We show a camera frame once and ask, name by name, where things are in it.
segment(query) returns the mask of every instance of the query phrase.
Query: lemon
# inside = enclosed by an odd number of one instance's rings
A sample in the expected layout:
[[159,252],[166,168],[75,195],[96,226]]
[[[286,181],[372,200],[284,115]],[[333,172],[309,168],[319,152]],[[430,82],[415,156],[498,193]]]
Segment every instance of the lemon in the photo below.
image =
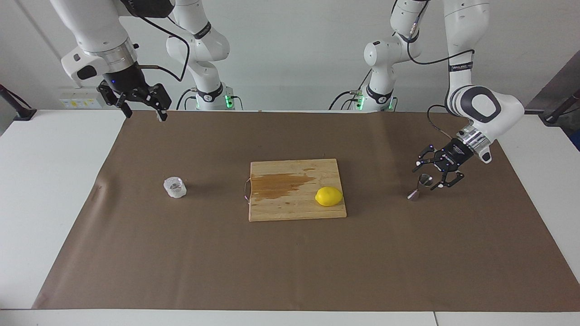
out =
[[334,187],[322,187],[318,189],[314,199],[322,206],[334,206],[342,200],[342,193]]

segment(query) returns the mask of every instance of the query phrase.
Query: metal jigger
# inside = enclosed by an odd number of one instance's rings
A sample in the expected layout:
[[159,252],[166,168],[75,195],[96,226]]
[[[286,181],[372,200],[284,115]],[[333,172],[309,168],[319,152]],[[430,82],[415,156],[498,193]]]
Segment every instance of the metal jigger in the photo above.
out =
[[407,199],[410,201],[417,201],[419,199],[419,185],[423,187],[429,187],[432,184],[433,184],[432,176],[426,173],[421,174],[419,176],[419,179],[417,180],[417,186],[415,187],[415,190],[413,190],[407,195]]

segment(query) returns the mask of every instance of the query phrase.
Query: clear plastic cup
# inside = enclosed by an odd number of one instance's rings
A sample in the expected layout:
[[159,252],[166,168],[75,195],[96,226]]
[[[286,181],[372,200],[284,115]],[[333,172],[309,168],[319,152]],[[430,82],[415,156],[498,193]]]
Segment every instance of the clear plastic cup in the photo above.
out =
[[163,186],[165,187],[167,194],[173,198],[181,198],[187,193],[187,189],[185,188],[185,184],[183,184],[183,180],[176,176],[167,178],[163,182]]

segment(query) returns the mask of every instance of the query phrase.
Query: table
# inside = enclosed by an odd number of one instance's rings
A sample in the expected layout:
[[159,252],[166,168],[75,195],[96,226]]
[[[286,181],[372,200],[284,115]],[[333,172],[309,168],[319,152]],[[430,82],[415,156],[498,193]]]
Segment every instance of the table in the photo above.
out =
[[[0,309],[28,309],[59,253],[124,116],[46,110],[0,137]],[[557,128],[524,117],[500,143],[572,271],[580,280],[580,153]],[[0,311],[0,324],[576,325],[580,313],[321,313],[271,311]]]

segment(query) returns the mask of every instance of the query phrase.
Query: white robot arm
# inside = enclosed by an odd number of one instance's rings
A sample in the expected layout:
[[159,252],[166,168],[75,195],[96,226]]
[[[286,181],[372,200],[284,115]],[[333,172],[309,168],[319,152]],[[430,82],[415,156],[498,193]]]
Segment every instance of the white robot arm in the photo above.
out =
[[63,23],[72,31],[77,47],[61,62],[76,81],[102,75],[98,87],[109,105],[119,107],[127,118],[126,101],[142,102],[167,118],[171,104],[161,84],[149,86],[137,63],[135,47],[119,16],[163,18],[170,14],[174,0],[50,0]]
[[418,25],[419,15],[426,9],[425,1],[397,1],[391,13],[393,36],[367,44],[364,59],[372,69],[371,79],[363,85],[362,94],[355,106],[356,110],[385,111],[393,94],[396,75],[393,65],[409,61],[421,54]]
[[[221,82],[216,67],[210,61],[224,60],[230,54],[226,37],[212,27],[201,0],[176,0],[173,13],[177,25],[184,30],[178,34],[190,45],[187,68],[197,88],[200,110],[233,110],[233,90]],[[176,38],[167,39],[167,52],[180,63],[185,63],[187,49]]]
[[[512,95],[496,93],[472,84],[473,51],[485,33],[490,5],[485,0],[444,0],[445,30],[449,56],[449,90],[445,106],[449,113],[469,119],[469,124],[441,150],[427,146],[419,155],[417,171],[424,164],[434,164],[443,177],[432,189],[451,187],[464,175],[459,167],[474,154],[485,163],[491,162],[490,145],[524,115],[523,105]],[[432,158],[425,158],[433,153]],[[447,181],[447,175],[456,177]]]

